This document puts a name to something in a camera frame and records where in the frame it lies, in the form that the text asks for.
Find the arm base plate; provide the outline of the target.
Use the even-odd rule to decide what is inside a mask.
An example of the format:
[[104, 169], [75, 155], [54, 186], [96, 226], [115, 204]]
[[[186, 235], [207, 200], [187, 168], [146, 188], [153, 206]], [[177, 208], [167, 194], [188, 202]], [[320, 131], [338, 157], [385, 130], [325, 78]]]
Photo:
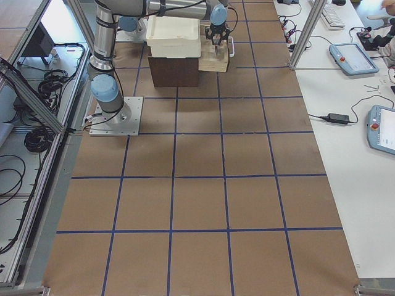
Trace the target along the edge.
[[137, 136], [143, 109], [143, 97], [125, 97], [123, 109], [111, 120], [112, 115], [102, 112], [96, 104], [96, 112], [100, 116], [94, 117], [92, 126], [88, 127], [90, 136]]

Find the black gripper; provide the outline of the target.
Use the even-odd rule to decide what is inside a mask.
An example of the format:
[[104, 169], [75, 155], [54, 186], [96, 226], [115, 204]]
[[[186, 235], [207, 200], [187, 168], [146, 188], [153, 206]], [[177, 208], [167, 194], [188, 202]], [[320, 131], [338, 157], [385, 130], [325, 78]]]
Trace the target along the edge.
[[204, 29], [206, 39], [211, 40], [212, 44], [221, 44], [227, 41], [231, 30], [227, 25], [210, 25]]

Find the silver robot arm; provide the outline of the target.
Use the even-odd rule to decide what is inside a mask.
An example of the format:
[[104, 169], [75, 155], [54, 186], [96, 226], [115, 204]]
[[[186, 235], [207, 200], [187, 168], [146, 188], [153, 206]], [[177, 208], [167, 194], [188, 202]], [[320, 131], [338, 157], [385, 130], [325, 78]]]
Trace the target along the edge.
[[149, 70], [136, 75], [138, 94], [148, 97], [212, 97], [214, 75], [199, 81], [202, 40], [216, 52], [228, 40], [227, 1], [96, 1], [96, 31], [89, 60], [91, 92], [104, 122], [130, 120], [118, 69], [137, 64], [142, 54]]

